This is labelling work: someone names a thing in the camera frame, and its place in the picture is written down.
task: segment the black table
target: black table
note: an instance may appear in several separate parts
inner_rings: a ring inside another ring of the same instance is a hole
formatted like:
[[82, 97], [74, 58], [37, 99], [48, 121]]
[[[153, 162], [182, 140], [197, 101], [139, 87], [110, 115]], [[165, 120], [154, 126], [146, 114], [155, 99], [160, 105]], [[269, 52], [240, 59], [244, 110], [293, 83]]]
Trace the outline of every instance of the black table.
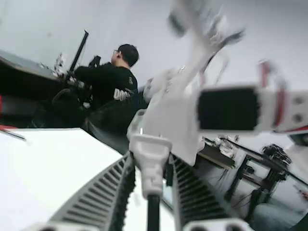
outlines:
[[0, 51], [0, 94], [45, 100], [63, 87], [53, 71], [41, 64]]

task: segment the black metal stand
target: black metal stand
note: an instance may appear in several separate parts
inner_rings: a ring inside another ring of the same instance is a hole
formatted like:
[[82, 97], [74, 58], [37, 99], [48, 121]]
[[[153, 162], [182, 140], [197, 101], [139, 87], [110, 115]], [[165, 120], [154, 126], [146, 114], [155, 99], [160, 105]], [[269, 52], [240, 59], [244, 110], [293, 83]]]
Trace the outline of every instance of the black metal stand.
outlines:
[[76, 55], [74, 57], [74, 60], [73, 60], [73, 62], [71, 64], [71, 67], [69, 68], [70, 71], [73, 71], [75, 69], [75, 66], [76, 66], [77, 61], [78, 61], [78, 59], [80, 57], [82, 49], [84, 48], [84, 46], [86, 44], [88, 36], [89, 36], [89, 33], [85, 30], [85, 35], [83, 36], [83, 39], [82, 39], [81, 44], [80, 44], [80, 46], [79, 46], [79, 48], [77, 50], [77, 53], [76, 53]]
[[268, 202], [273, 193], [274, 188], [280, 181], [279, 171], [272, 168], [269, 170], [267, 176], [264, 179], [257, 177], [254, 174], [247, 173], [246, 169], [249, 166], [247, 165], [248, 161], [254, 161], [258, 164], [267, 167], [266, 163], [264, 163], [263, 161], [260, 161], [256, 158], [247, 155], [243, 163], [239, 167], [231, 186], [229, 187], [228, 191], [225, 194], [225, 199], [227, 201], [230, 201], [240, 180], [247, 180], [248, 182], [253, 183], [255, 186], [258, 187], [258, 189], [253, 190], [253, 192], [251, 193], [249, 210], [245, 220], [249, 220], [251, 218], [258, 204]]

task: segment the cable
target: cable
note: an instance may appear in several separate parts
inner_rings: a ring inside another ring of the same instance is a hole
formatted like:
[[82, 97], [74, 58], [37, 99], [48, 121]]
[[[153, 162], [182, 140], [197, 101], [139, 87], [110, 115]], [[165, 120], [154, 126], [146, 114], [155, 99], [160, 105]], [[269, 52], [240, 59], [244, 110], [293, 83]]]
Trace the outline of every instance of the cable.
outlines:
[[249, 204], [250, 203], [250, 200], [246, 203], [246, 204], [244, 204], [244, 205], [242, 205], [242, 206], [239, 206], [239, 207], [236, 207], [236, 208], [242, 208], [242, 207], [244, 207], [245, 205], [247, 205], [247, 204]]
[[236, 207], [240, 202], [242, 202], [244, 199], [246, 199], [247, 197], [251, 196], [252, 192], [249, 193], [248, 195], [246, 195], [245, 197], [243, 197], [241, 200], [239, 200], [235, 205], [232, 206], [232, 208]]
[[148, 195], [148, 229], [147, 231], [159, 231], [159, 195]]

